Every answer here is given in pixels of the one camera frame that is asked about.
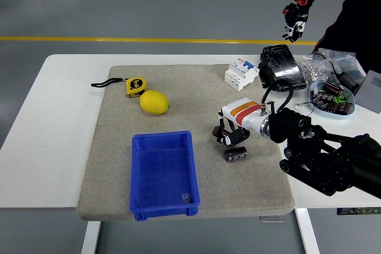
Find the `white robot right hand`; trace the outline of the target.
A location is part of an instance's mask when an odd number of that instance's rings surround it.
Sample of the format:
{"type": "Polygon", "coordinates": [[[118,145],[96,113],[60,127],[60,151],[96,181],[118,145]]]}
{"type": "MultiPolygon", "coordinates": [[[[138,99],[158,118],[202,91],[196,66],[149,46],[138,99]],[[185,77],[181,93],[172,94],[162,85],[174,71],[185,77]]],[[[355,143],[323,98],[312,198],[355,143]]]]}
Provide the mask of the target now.
{"type": "Polygon", "coordinates": [[[251,132],[269,138],[269,115],[264,104],[242,98],[221,107],[218,112],[219,125],[214,127],[212,135],[225,146],[242,143],[251,132]]]}

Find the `person's right hand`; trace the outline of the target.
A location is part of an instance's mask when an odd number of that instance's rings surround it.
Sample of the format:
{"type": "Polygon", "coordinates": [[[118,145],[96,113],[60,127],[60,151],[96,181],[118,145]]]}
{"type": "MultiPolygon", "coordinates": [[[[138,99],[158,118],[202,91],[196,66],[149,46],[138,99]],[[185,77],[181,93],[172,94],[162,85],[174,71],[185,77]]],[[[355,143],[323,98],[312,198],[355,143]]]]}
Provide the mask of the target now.
{"type": "Polygon", "coordinates": [[[308,13],[305,9],[297,6],[297,4],[290,3],[285,6],[283,15],[286,22],[286,32],[282,37],[285,40],[294,43],[303,35],[305,24],[308,20],[308,13]]]}

